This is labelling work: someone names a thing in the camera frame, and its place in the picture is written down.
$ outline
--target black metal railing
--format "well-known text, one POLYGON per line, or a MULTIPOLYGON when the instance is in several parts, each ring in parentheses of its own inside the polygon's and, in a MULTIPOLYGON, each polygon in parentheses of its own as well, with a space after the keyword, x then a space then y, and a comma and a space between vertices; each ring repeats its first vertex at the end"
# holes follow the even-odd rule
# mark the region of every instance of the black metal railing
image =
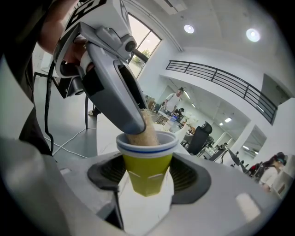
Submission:
POLYGON ((166 70, 190 74, 216 83, 246 100, 273 123, 277 107, 257 88, 233 74, 208 65, 175 60, 170 60, 166 70))

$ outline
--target paper cup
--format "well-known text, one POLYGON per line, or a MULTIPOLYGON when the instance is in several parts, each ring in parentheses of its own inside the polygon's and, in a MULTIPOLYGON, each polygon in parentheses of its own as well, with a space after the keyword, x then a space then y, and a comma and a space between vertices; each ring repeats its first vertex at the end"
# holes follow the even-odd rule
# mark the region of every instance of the paper cup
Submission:
POLYGON ((145 197, 160 192, 172 154, 178 144, 173 133, 156 133, 160 142, 158 146, 131 145, 125 134, 116 138, 117 148, 123 155, 133 189, 145 197))

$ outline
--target chair leg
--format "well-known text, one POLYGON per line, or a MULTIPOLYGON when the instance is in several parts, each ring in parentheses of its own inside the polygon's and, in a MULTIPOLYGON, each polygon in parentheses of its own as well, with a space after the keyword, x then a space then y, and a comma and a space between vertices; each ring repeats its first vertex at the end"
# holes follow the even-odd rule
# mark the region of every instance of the chair leg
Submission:
POLYGON ((85 126, 88 129, 88 97, 85 94, 85 126))

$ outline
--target gray robotic arm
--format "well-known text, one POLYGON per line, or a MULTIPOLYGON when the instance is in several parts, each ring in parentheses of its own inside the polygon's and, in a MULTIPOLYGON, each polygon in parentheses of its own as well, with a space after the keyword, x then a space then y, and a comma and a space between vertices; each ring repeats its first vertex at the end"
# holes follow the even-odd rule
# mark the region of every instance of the gray robotic arm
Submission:
POLYGON ((136 42, 122 1, 87 1, 73 12, 55 48, 56 72, 62 79, 54 83, 64 98, 84 91, 124 133, 142 133, 145 123, 140 109, 147 105, 126 63, 134 48, 136 42), (63 61, 77 36, 87 40, 80 66, 63 61), (86 73, 85 63, 93 63, 94 68, 86 73))

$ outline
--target black cable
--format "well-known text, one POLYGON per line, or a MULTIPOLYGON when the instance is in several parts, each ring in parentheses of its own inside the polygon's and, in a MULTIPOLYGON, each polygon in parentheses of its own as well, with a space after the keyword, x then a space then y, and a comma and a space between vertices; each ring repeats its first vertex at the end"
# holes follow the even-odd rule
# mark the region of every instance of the black cable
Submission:
POLYGON ((49 103, 50 103, 50 95, 51 95, 51 81, 52 81, 52 74, 55 67, 54 61, 52 61, 48 76, 47 76, 47 89, 46 89, 46 100, 45 100, 45 112, 44 112, 44 122, 45 122, 45 133, 50 137, 51 140, 51 155, 53 152, 54 142, 53 136, 48 131, 48 111, 49 111, 49 103))

